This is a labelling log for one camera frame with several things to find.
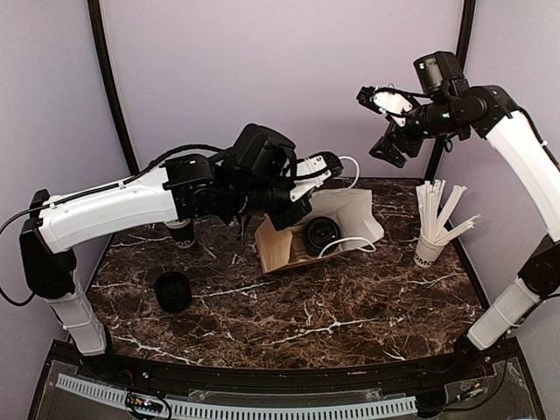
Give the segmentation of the black cup lid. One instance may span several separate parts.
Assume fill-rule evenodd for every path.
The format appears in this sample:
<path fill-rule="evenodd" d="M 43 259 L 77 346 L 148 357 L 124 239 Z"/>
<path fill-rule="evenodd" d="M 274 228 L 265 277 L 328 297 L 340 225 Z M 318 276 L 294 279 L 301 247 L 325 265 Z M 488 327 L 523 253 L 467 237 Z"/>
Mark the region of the black cup lid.
<path fill-rule="evenodd" d="M 337 240 L 341 238 L 339 224 L 328 217 L 311 219 L 303 230 L 305 251 L 309 256 L 329 256 L 337 247 Z"/>

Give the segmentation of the brown paper bag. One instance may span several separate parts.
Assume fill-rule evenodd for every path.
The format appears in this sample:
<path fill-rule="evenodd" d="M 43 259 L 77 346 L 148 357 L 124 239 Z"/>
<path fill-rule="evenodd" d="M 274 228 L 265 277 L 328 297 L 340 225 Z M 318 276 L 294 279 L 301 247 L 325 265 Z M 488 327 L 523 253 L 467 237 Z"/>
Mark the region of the brown paper bag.
<path fill-rule="evenodd" d="M 277 229 L 266 216 L 255 232 L 262 272 L 309 265 L 351 250 L 375 252 L 384 229 L 372 204 L 371 190 L 350 185 L 314 192 L 311 212 L 291 227 Z"/>

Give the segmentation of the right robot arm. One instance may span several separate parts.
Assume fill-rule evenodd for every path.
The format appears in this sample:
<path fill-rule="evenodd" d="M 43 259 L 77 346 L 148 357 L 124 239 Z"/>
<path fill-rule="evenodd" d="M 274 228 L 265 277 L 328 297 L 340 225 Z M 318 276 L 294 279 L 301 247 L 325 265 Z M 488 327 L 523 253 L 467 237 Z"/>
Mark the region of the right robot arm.
<path fill-rule="evenodd" d="M 502 88 L 470 86 L 453 52 L 417 59 L 420 95 L 394 87 L 363 87 L 357 101 L 384 115 L 389 126 L 370 150 L 374 158 L 403 167 L 427 138 L 467 139 L 472 132 L 497 151 L 521 181 L 547 234 L 516 279 L 460 337 L 446 371 L 464 380 L 480 365 L 480 352 L 559 288 L 559 163 L 529 114 Z M 428 103 L 418 102 L 419 96 Z"/>

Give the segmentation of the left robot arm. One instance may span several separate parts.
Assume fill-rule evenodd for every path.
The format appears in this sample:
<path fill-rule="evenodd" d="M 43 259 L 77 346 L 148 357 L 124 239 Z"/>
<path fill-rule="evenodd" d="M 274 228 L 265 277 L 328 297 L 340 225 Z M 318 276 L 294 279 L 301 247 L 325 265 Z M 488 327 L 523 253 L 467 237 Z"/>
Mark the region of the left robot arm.
<path fill-rule="evenodd" d="M 186 144 L 128 178 L 68 195 L 36 192 L 21 213 L 26 283 L 51 306 L 90 368 L 105 382 L 117 381 L 123 361 L 108 350 L 109 337 L 79 285 L 76 245 L 207 215 L 230 222 L 265 213 L 276 228 L 287 228 L 310 212 L 311 192 L 329 173 L 323 157 L 297 157 L 290 139 L 250 124 L 226 149 Z"/>

